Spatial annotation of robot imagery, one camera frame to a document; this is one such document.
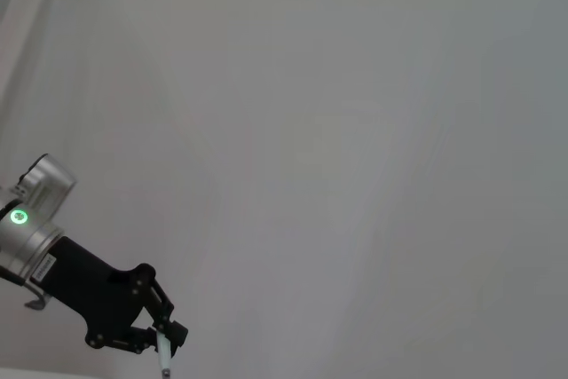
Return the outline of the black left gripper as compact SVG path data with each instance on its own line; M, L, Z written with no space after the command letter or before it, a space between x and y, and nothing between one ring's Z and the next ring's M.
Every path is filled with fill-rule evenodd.
M66 236L51 246L44 260L32 282L83 318L91 348L141 354L156 347L156 331L172 349L184 345L188 329L172 319L174 304L151 265L115 269ZM156 331L133 326L144 308Z

